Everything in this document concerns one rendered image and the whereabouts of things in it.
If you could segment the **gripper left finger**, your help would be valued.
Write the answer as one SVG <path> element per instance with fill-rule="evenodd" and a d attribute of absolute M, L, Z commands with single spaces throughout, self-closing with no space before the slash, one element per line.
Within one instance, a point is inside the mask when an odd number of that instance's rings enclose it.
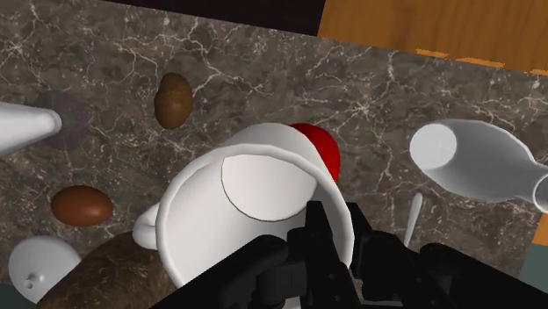
<path fill-rule="evenodd" d="M 287 239 L 260 235 L 154 309 L 361 309 L 347 266 L 335 250 L 320 201 L 306 205 L 306 224 Z"/>

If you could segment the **white cone-shaped bottle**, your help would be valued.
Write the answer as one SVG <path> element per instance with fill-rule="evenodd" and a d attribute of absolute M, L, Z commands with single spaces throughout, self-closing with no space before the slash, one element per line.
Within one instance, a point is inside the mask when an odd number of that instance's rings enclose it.
<path fill-rule="evenodd" d="M 61 117 L 53 110 L 0 102 L 0 157 L 55 135 L 61 128 Z"/>

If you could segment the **brown egg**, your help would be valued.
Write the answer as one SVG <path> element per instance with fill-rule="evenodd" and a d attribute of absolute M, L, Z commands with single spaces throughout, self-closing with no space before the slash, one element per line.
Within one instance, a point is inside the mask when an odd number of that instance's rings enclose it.
<path fill-rule="evenodd" d="M 53 215 L 70 226 L 95 226 L 113 214 L 113 203 L 101 190 L 74 185 L 58 191 L 51 200 Z"/>

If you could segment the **white mug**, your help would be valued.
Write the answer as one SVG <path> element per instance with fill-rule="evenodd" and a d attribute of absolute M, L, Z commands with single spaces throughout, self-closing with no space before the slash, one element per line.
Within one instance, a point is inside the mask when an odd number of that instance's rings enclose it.
<path fill-rule="evenodd" d="M 138 218 L 133 238 L 159 254 L 178 290 L 260 235 L 285 241 L 306 224 L 310 201 L 323 204 L 349 269 L 350 211 L 314 144 L 291 125 L 257 124 L 189 163 Z"/>

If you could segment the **white round shaker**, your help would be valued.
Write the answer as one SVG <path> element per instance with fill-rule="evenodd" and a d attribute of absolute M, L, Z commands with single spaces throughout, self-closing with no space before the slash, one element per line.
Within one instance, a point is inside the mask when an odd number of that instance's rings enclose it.
<path fill-rule="evenodd" d="M 11 251 L 8 271 L 16 290 L 37 304 L 79 262 L 81 257 L 57 237 L 29 237 Z"/>

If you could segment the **small white spoon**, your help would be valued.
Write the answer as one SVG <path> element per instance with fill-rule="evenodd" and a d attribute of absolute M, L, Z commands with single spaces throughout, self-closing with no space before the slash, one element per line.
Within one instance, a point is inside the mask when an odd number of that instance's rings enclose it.
<path fill-rule="evenodd" d="M 422 204 L 423 204 L 423 195 L 420 192 L 418 192 L 413 196 L 410 203 L 410 209 L 409 209 L 409 214 L 407 219 L 407 227 L 406 227 L 406 232 L 404 234 L 404 240 L 403 240 L 403 244 L 405 247 L 409 246 L 409 243 L 412 239 L 412 235 L 415 230 L 415 225 L 418 220 L 418 217 L 422 208 Z"/>

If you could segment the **red apple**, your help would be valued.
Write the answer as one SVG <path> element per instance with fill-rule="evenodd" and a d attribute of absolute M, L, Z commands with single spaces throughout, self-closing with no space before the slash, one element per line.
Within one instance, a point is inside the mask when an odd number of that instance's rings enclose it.
<path fill-rule="evenodd" d="M 319 126 L 295 123 L 291 124 L 291 127 L 303 133 L 314 144 L 329 174 L 337 183 L 340 175 L 341 157 L 335 139 L 328 131 Z"/>

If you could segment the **brown bread loaf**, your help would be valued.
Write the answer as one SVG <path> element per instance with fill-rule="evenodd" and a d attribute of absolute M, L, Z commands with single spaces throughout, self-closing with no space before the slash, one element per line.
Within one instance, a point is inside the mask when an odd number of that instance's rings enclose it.
<path fill-rule="evenodd" d="M 148 309 L 175 289 L 158 253 L 126 232 L 92 250 L 36 309 Z"/>

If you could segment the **white vase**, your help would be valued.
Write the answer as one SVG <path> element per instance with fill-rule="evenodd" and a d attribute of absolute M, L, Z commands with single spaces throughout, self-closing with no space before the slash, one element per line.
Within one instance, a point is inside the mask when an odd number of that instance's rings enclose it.
<path fill-rule="evenodd" d="M 548 165 L 508 131 L 478 120 L 443 119 L 418 129 L 409 153 L 424 175 L 466 198 L 520 198 L 548 213 Z"/>

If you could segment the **brown potato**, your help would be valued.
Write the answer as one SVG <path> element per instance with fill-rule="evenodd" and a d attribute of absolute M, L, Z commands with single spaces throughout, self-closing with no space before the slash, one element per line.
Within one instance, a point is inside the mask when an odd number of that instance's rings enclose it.
<path fill-rule="evenodd" d="M 155 117 L 165 129 L 180 127 L 193 111 L 193 95 L 186 78 L 178 73 L 163 76 L 154 99 Z"/>

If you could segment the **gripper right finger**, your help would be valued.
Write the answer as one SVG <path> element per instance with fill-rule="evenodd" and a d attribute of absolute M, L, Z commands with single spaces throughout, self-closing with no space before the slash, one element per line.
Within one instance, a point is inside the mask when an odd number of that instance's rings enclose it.
<path fill-rule="evenodd" d="M 351 272 L 371 302 L 388 309 L 548 309 L 548 293 L 441 243 L 419 251 L 394 234 L 371 228 L 348 203 L 355 235 Z"/>

